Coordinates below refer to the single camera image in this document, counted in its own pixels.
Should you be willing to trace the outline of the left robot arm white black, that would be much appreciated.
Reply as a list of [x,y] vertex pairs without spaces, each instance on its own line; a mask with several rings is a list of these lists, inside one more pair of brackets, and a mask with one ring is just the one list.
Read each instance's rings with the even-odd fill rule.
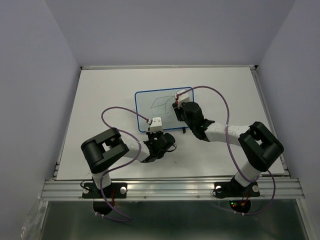
[[139,141],[132,134],[129,138],[122,136],[123,131],[112,127],[81,145],[81,151],[89,166],[94,185],[94,191],[100,197],[111,193],[111,166],[121,158],[143,164],[162,159],[166,153],[176,150],[176,140],[162,130],[147,132],[147,140]]

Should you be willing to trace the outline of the blue framed whiteboard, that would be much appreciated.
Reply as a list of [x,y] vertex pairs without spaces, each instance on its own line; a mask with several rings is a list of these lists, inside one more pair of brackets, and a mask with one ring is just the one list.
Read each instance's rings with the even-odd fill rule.
[[177,120],[172,104],[177,92],[188,89],[190,87],[138,91],[134,94],[136,112],[150,120],[160,117],[165,131],[187,128],[184,122]]

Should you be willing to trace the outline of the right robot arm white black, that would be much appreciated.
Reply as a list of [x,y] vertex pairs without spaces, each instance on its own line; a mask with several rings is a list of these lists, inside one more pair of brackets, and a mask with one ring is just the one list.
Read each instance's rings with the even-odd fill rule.
[[[230,181],[231,192],[242,195],[249,184],[265,173],[284,152],[280,141],[259,121],[251,125],[221,124],[203,116],[196,102],[177,102],[172,104],[180,122],[186,123],[193,135],[205,142],[226,143],[237,173]],[[240,168],[233,156],[231,145],[241,147],[247,162]]]

